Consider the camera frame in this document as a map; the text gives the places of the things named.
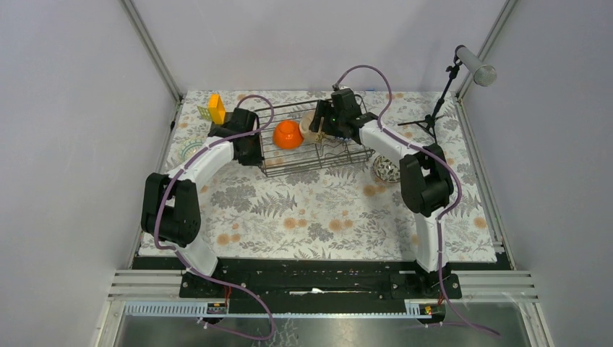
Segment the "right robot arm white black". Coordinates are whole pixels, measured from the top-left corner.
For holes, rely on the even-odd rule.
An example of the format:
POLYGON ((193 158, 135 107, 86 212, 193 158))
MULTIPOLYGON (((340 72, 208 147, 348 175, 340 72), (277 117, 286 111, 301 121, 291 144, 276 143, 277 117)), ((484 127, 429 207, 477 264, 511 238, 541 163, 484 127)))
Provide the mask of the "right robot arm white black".
POLYGON ((417 263, 424 269, 414 281, 421 296, 432 298, 443 288, 438 273, 446 266, 442 214, 455 192, 450 167, 436 144, 420 147, 386 127, 381 116, 365 112, 348 88, 336 90, 329 99, 317 101, 313 132, 350 139, 391 160, 400 171, 400 193, 413 213, 419 243, 417 263))

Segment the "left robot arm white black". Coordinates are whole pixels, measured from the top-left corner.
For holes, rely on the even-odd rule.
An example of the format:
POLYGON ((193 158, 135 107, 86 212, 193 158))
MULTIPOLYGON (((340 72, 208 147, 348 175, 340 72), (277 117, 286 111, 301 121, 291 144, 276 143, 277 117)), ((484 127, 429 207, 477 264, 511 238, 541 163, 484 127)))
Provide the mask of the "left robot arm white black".
POLYGON ((208 297, 220 294, 224 278, 215 272, 218 257, 203 238, 199 191, 225 165, 263 162, 259 116, 235 108, 229 120, 213 125, 197 152, 167 173, 152 173, 145 181, 142 230, 157 248, 170 250, 186 269, 198 275, 196 286, 208 297))

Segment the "orange bowl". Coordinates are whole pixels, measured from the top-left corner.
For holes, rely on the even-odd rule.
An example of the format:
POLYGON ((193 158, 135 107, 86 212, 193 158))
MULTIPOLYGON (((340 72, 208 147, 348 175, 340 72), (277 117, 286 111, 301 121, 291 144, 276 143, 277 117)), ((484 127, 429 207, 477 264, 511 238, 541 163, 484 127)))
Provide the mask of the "orange bowl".
POLYGON ((292 120, 281 121, 273 131, 273 144, 283 150, 292 150, 299 147, 304 138, 300 132, 299 124, 292 120))

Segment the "beige bowl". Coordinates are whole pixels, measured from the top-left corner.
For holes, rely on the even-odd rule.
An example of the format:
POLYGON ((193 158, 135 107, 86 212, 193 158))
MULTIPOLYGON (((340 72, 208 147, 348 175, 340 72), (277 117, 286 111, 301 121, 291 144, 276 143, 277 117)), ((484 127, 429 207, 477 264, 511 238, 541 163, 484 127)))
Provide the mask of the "beige bowl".
POLYGON ((318 133, 310 130, 310 125, 314 120, 315 111, 305 112, 299 122, 299 131, 305 142, 313 143, 317 140, 318 133))

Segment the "pink speckled bowl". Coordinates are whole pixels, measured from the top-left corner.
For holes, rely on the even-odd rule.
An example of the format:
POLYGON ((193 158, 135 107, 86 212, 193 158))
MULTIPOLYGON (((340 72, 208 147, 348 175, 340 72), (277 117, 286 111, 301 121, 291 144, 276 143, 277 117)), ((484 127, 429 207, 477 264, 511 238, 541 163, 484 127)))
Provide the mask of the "pink speckled bowl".
POLYGON ((374 175, 381 181, 396 184, 400 182, 400 169, 391 160, 378 155, 373 161, 374 175))

